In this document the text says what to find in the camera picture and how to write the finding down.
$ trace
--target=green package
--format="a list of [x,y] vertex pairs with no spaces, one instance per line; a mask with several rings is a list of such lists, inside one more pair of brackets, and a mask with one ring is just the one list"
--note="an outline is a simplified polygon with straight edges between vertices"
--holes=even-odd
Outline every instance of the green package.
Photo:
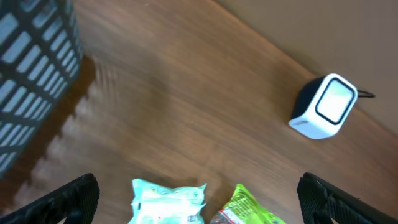
[[285,224],[262,207],[253,195],[238,184],[231,200],[213,217],[210,224]]

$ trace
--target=snack bag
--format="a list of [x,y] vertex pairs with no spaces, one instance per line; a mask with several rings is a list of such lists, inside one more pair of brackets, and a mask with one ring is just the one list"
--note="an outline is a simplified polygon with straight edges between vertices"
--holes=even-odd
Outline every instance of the snack bag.
[[206,205],[206,184],[171,189],[134,179],[132,187],[133,217],[129,224],[204,224],[200,210]]
[[210,224],[285,224],[283,220],[268,212],[253,195],[238,184],[231,200],[213,217]]

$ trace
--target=gray basket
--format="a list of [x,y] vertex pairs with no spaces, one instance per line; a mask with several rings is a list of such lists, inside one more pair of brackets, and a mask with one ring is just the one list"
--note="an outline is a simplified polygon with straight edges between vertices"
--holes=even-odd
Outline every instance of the gray basket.
[[69,0],[0,0],[0,177],[79,74]]

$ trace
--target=teal package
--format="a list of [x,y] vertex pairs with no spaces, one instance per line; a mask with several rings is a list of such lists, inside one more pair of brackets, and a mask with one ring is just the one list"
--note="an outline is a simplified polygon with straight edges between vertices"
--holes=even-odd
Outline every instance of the teal package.
[[142,179],[132,180],[133,217],[129,224],[204,224],[206,184],[200,187],[163,187]]

